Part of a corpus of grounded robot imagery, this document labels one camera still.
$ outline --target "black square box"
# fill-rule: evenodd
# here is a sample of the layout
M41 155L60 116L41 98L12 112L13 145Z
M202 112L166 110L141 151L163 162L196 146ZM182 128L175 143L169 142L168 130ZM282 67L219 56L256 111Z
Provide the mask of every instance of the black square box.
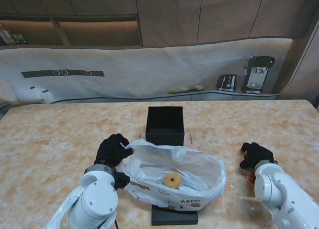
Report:
M155 145L184 146L183 107L149 107L146 141ZM152 205L152 226L194 225L197 211L179 212Z
M183 107L149 107L146 141L155 145L184 145Z

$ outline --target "table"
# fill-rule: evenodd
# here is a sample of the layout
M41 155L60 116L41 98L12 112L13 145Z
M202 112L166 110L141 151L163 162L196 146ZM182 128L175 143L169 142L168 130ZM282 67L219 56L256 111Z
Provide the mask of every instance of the table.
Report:
M129 141L145 138L148 106L183 106L184 145L222 158L227 168L224 195L199 211L198 225L170 228L274 228L246 182L250 172L238 166L243 142L273 151L319 200L319 113L307 101L38 104L13 108L0 121L1 228L43 228L104 138L118 132ZM151 206L125 190L118 194L119 228L151 228Z

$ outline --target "white plastic bag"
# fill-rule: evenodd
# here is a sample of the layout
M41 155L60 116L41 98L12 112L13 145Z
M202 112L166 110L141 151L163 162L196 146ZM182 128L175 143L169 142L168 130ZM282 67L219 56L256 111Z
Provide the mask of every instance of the white plastic bag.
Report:
M125 187L138 200L178 211L198 211L224 192L226 169L222 160L183 146L156 146L143 139L127 146L135 150L119 171L131 177ZM164 176L177 172L178 189L163 184Z

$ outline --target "glazed donut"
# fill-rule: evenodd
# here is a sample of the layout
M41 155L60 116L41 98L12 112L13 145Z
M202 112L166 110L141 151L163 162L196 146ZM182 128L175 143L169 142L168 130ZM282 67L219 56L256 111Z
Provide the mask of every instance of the glazed donut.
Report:
M164 185L169 188L179 188L181 184L181 177L178 173L170 172L164 177Z

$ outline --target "black base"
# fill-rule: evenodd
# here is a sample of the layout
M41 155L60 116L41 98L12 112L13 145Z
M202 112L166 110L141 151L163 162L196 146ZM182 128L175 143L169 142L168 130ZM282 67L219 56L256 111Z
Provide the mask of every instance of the black base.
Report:
M197 223L197 211L179 212L152 205L152 226L195 225Z

